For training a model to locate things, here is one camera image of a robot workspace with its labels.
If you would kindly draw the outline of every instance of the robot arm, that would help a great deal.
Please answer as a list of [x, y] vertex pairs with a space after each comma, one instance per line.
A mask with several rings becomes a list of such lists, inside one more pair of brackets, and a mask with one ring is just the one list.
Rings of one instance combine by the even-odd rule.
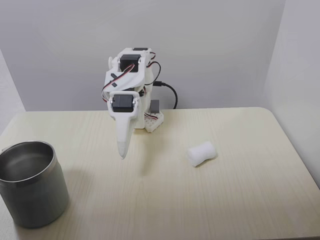
[[154, 76], [148, 63], [151, 48], [125, 48], [109, 58], [102, 98], [115, 120], [117, 146], [122, 159], [127, 155], [133, 129], [145, 128], [145, 112], [150, 108]]

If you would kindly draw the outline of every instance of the cup rim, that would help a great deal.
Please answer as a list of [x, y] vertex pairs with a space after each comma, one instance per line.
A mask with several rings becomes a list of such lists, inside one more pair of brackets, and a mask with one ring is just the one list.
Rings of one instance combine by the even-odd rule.
[[1, 183], [3, 183], [3, 184], [14, 184], [16, 186], [19, 186], [21, 183], [23, 183], [23, 185], [34, 183], [34, 182], [37, 182], [39, 180], [39, 178], [41, 178], [41, 176], [44, 175], [44, 173], [48, 172], [48, 170], [50, 170], [50, 169], [52, 169], [54, 167], [54, 162], [56, 162], [55, 160], [57, 159], [56, 158], [55, 149], [50, 143], [48, 143], [46, 141], [41, 141], [41, 140], [29, 140], [29, 141], [22, 141], [22, 142], [13, 144], [13, 145], [3, 149], [3, 151], [0, 152], [0, 157], [1, 157], [2, 154], [4, 154], [6, 151], [10, 150], [11, 148], [13, 148], [15, 146], [18, 146], [18, 145], [22, 145], [22, 144], [27, 144], [27, 143], [42, 143], [42, 144], [45, 144], [45, 145], [49, 146], [51, 148], [51, 150], [52, 150], [52, 159], [51, 159], [51, 161], [49, 162], [49, 164], [42, 171], [38, 172], [37, 174], [35, 174], [33, 176], [30, 176], [28, 178], [24, 178], [24, 179], [21, 179], [21, 180], [16, 180], [16, 181], [9, 181], [9, 180], [4, 180], [4, 179], [0, 178], [0, 184]]

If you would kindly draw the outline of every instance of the wooden tabletop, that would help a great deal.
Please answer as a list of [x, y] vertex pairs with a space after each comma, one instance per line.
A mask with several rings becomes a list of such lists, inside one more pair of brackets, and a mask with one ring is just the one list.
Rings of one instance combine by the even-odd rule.
[[[0, 149], [53, 145], [70, 195], [38, 229], [16, 226], [0, 199], [2, 240], [208, 240], [320, 236], [320, 190], [273, 114], [263, 108], [164, 110], [153, 133], [135, 130], [121, 160], [107, 111], [25, 112]], [[189, 147], [217, 158], [192, 167]]]

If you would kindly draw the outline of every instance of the stainless steel cup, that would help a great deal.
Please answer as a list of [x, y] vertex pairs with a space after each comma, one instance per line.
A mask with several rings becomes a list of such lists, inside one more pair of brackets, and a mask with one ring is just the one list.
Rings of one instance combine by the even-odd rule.
[[54, 148], [43, 141], [15, 144], [0, 153], [0, 194], [13, 221], [38, 228], [57, 219], [69, 201]]

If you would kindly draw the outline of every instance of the white foam block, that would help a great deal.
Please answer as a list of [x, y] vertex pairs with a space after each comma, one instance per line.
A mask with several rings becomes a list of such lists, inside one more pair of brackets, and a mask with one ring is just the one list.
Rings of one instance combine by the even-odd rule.
[[191, 165], [196, 167], [205, 160], [216, 157], [217, 152], [211, 142], [206, 141], [201, 145], [189, 148], [186, 155]]

